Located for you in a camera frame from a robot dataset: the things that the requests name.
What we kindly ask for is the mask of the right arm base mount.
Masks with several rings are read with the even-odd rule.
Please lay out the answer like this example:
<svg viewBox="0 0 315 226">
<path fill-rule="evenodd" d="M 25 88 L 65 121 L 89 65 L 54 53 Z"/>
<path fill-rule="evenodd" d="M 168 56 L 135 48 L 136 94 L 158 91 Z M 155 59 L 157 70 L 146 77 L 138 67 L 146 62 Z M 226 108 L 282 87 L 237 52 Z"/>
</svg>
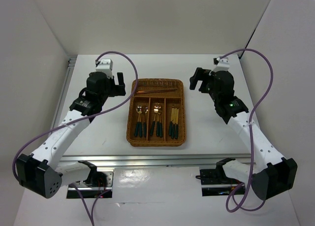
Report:
<svg viewBox="0 0 315 226">
<path fill-rule="evenodd" d="M 234 161 L 234 158 L 226 158 L 216 163 L 214 169 L 201 169 L 195 178 L 200 180 L 202 196 L 228 196 L 241 182 L 228 178 L 223 171 L 223 165 Z"/>
</svg>

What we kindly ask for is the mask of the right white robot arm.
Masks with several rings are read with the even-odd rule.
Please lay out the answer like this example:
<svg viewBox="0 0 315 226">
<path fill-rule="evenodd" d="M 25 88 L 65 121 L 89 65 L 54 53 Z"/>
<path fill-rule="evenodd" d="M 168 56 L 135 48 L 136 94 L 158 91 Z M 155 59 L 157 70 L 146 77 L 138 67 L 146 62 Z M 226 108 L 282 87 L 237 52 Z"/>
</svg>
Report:
<svg viewBox="0 0 315 226">
<path fill-rule="evenodd" d="M 286 159 L 266 138 L 261 129 L 250 122 L 249 109 L 234 94 L 234 78 L 228 71 L 211 71 L 198 67 L 189 79 L 190 90 L 201 81 L 199 91 L 209 94 L 217 114 L 240 137 L 248 150 L 253 150 L 255 169 L 252 190 L 261 200 L 270 199 L 293 187 L 297 172 L 294 159 Z"/>
</svg>

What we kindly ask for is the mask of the brown wicker cutlery tray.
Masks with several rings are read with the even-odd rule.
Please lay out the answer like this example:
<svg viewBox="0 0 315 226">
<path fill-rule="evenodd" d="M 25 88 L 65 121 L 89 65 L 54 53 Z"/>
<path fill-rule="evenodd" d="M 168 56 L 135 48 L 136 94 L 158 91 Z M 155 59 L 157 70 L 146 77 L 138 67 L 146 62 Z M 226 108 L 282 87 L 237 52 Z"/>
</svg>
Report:
<svg viewBox="0 0 315 226">
<path fill-rule="evenodd" d="M 138 81 L 133 81 L 131 90 L 135 93 L 130 99 L 126 139 L 133 147 L 178 147 L 186 141 L 186 111 L 185 111 L 185 96 L 184 84 L 178 79 L 162 79 L 162 78 L 144 78 Z M 162 124 L 163 137 L 156 136 L 157 120 L 154 129 L 154 134 L 150 136 L 150 128 L 154 118 L 154 106 L 162 107 Z M 141 105 L 147 106 L 147 137 L 135 137 L 135 127 L 138 114 L 136 107 Z M 169 123 L 172 107 L 179 108 L 178 121 L 178 139 L 172 139 L 169 136 Z"/>
</svg>

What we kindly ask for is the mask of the gold spoon green handle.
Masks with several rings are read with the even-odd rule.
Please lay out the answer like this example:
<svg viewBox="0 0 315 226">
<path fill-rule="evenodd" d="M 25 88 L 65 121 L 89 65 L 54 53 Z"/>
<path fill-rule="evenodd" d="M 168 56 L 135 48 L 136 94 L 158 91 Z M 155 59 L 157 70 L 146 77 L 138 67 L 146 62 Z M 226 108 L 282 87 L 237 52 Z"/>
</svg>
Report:
<svg viewBox="0 0 315 226">
<path fill-rule="evenodd" d="M 144 119 L 143 134 L 145 138 L 147 137 L 147 118 L 146 118 L 147 112 L 148 112 L 148 107 L 147 106 L 142 107 L 142 113 L 143 113 L 143 119 Z"/>
<path fill-rule="evenodd" d="M 136 123 L 136 127 L 135 127 L 135 132 L 134 132 L 134 136 L 135 137 L 138 137 L 139 136 L 139 106 L 140 105 L 138 105 L 137 107 L 136 107 L 136 111 L 137 111 L 137 114 L 138 114 L 138 118 L 137 118 L 137 123 Z"/>
</svg>

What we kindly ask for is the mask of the aluminium table front rail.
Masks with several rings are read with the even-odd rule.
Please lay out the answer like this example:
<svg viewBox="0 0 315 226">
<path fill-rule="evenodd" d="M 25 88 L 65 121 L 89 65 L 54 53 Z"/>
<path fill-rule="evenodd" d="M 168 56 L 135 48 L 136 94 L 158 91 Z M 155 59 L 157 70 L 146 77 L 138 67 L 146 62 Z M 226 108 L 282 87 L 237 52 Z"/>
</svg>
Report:
<svg viewBox="0 0 315 226">
<path fill-rule="evenodd" d="M 88 161 L 105 167 L 156 167 L 156 166 L 206 166 L 215 165 L 225 158 L 249 163 L 249 154 L 202 154 L 202 155 L 140 155 L 140 156 L 64 156 L 60 163 Z"/>
</svg>

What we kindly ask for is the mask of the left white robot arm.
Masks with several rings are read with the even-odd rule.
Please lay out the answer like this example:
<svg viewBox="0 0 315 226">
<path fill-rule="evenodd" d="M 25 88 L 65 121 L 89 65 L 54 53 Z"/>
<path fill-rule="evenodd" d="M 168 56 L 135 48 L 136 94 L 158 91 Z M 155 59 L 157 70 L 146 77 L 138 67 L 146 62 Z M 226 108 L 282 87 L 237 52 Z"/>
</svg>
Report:
<svg viewBox="0 0 315 226">
<path fill-rule="evenodd" d="M 94 185 L 102 176 L 97 167 L 88 161 L 59 166 L 59 162 L 77 136 L 94 120 L 109 97 L 125 96 L 123 73 L 114 77 L 105 73 L 91 72 L 77 99 L 69 107 L 58 130 L 28 156 L 17 158 L 17 174 L 21 186 L 45 198 L 53 197 L 60 187 L 81 181 Z"/>
</svg>

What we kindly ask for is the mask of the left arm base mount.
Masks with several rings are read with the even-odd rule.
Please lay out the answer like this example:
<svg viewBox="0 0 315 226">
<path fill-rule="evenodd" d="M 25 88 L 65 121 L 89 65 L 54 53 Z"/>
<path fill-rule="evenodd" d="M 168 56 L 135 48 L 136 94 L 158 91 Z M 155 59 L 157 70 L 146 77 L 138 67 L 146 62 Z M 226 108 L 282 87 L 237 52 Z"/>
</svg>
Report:
<svg viewBox="0 0 315 226">
<path fill-rule="evenodd" d="M 80 191 L 84 199 L 112 198 L 113 177 L 114 170 L 97 169 L 96 174 L 90 180 L 87 182 L 79 180 L 74 182 L 73 185 Z"/>
</svg>

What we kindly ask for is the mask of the gold spoon pile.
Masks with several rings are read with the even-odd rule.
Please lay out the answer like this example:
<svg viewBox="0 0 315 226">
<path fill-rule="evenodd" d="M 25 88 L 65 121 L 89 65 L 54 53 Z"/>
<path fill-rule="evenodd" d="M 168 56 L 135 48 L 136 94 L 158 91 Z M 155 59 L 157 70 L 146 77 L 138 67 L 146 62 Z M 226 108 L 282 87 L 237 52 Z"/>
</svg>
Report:
<svg viewBox="0 0 315 226">
<path fill-rule="evenodd" d="M 143 111 L 143 108 L 142 106 L 139 106 L 139 137 L 142 137 L 143 136 L 143 130 L 142 130 L 142 111 Z"/>
</svg>

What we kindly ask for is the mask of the aluminium left side rail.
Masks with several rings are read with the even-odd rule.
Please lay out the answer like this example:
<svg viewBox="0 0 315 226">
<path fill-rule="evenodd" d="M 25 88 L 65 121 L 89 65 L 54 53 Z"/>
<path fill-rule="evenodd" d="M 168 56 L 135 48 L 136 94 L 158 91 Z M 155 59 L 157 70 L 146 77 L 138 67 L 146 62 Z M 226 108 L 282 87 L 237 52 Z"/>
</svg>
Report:
<svg viewBox="0 0 315 226">
<path fill-rule="evenodd" d="M 63 81 L 63 85 L 62 85 L 62 89 L 61 89 L 61 93 L 59 96 L 59 100 L 57 103 L 57 107 L 56 107 L 56 111 L 53 117 L 53 121 L 52 121 L 52 125 L 51 127 L 54 128 L 59 124 L 60 121 L 60 117 L 62 114 L 62 110 L 63 110 L 63 105 L 64 105 L 64 101 L 65 101 L 65 96 L 67 94 L 68 91 L 68 87 L 71 81 L 71 77 L 73 74 L 73 70 L 77 61 L 77 56 L 78 55 L 72 55 L 69 57 L 68 60 L 68 65 L 67 65 L 67 69 L 66 69 L 66 74 L 65 74 L 65 78 Z"/>
</svg>

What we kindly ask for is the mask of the gold knife pile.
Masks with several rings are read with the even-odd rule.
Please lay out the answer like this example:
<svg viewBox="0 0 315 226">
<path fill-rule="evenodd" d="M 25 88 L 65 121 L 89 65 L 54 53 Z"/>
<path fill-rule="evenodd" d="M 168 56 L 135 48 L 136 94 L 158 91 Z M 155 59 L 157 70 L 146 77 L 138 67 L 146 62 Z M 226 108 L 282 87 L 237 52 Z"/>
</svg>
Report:
<svg viewBox="0 0 315 226">
<path fill-rule="evenodd" d="M 173 115 L 173 122 L 172 122 L 173 126 L 172 126 L 172 134 L 171 134 L 172 139 L 174 139 L 174 136 L 175 136 L 176 114 L 177 114 L 177 109 L 174 108 L 174 115 Z"/>
<path fill-rule="evenodd" d="M 171 109 L 171 117 L 170 117 L 170 123 L 169 123 L 169 131 L 168 131 L 169 136 L 172 135 L 173 119 L 174 119 L 174 109 L 175 109 L 175 107 L 172 107 L 172 109 Z"/>
</svg>

